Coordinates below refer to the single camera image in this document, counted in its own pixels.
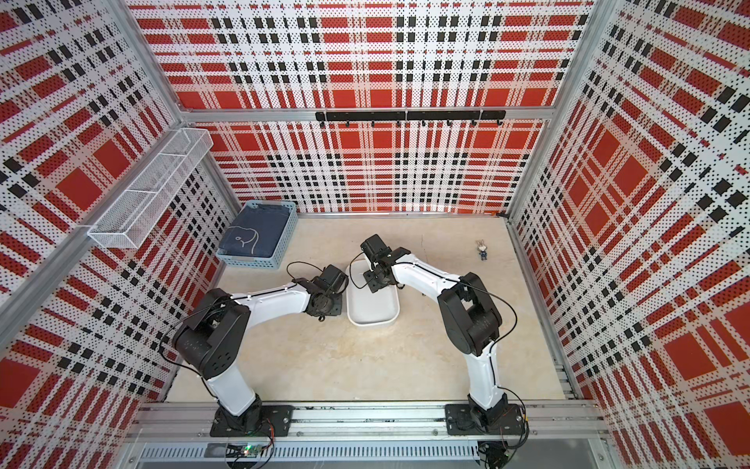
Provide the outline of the white oval storage box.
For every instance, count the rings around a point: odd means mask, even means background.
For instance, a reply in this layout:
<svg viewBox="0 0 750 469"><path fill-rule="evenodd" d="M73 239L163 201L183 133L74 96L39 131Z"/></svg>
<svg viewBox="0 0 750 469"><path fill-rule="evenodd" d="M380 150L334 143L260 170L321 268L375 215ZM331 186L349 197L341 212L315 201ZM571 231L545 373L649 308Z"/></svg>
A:
<svg viewBox="0 0 750 469"><path fill-rule="evenodd" d="M350 284L346 289L346 311L349 321L358 328L389 326L400 314L398 289L394 285L373 293L364 283L363 274L369 270L366 260L351 265Z"/></svg>

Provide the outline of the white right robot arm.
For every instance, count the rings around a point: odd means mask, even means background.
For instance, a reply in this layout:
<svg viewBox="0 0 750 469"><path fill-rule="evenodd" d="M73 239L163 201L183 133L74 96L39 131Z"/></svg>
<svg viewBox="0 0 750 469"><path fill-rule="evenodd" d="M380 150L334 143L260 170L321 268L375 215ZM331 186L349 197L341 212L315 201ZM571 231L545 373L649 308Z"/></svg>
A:
<svg viewBox="0 0 750 469"><path fill-rule="evenodd" d="M507 408L497 371L502 318L480 277L441 271L403 247L390 248L378 234L361 244L361 252L370 265L363 277L371 292L403 285L437 303L445 333L467 363L470 406L484 415Z"/></svg>

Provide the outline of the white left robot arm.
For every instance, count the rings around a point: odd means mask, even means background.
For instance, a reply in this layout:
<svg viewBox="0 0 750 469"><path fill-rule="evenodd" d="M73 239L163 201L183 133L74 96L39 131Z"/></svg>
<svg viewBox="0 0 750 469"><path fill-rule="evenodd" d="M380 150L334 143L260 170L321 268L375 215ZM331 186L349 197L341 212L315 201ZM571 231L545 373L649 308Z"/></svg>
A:
<svg viewBox="0 0 750 469"><path fill-rule="evenodd" d="M214 288L181 320L172 336L172 348L196 370L220 410L244 417L261 404L238 367L247 330L290 315L307 315L321 322L338 317L348 285L348 276L328 265L312 279L295 277L291 283L266 290L230 294Z"/></svg>

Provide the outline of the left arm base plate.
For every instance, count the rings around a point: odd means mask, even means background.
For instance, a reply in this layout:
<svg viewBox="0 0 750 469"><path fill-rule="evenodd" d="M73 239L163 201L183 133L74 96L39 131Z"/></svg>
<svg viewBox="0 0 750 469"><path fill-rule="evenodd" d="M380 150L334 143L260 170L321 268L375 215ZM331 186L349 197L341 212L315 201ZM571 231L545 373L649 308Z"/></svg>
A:
<svg viewBox="0 0 750 469"><path fill-rule="evenodd" d="M210 436L222 437L286 437L291 425L293 406L269 406L253 403L240 415L233 415L219 406L214 415Z"/></svg>

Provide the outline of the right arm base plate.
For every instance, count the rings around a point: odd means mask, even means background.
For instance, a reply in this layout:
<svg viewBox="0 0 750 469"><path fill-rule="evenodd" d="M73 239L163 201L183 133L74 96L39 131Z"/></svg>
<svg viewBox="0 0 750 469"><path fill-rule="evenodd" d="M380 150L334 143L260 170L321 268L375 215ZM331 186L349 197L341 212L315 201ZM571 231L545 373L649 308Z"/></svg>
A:
<svg viewBox="0 0 750 469"><path fill-rule="evenodd" d="M447 433L451 436L518 436L527 433L525 409L519 404L497 403L489 410L470 404L445 406Z"/></svg>

